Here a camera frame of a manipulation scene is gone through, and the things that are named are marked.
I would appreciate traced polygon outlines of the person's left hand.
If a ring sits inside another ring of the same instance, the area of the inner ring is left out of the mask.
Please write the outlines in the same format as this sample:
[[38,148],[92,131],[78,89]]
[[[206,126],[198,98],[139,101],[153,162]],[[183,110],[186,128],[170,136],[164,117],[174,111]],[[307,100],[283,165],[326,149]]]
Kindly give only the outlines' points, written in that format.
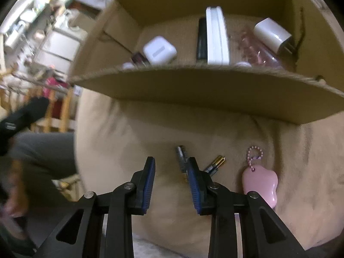
[[12,217],[23,217],[29,208],[29,199],[23,181],[23,169],[19,160],[13,160],[8,173],[8,199],[5,203],[6,212]]

